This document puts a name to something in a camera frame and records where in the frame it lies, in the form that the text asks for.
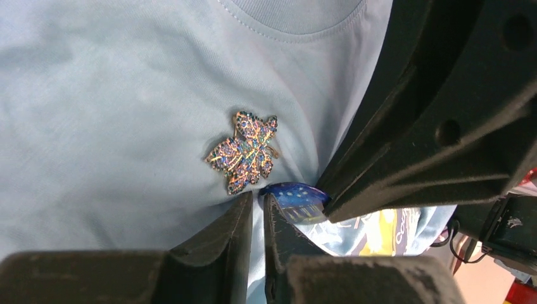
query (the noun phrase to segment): blue object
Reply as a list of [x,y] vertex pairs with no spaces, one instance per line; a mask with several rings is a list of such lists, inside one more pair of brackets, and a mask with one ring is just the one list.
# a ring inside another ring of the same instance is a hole
[[331,200],[328,194],[300,182],[281,182],[268,185],[259,195],[272,194],[280,208],[293,224],[316,224],[324,222],[324,206]]

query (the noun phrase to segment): t-shirt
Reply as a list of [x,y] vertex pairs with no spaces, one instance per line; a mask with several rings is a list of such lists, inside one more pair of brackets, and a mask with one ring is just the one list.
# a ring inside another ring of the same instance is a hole
[[[203,160],[239,110],[278,117],[281,157],[246,191],[315,184],[358,110],[390,9],[391,0],[1,1],[0,257],[187,240],[229,207],[224,178]],[[438,213],[425,211],[417,235],[434,231]],[[259,303],[258,207],[253,229],[248,293]]]

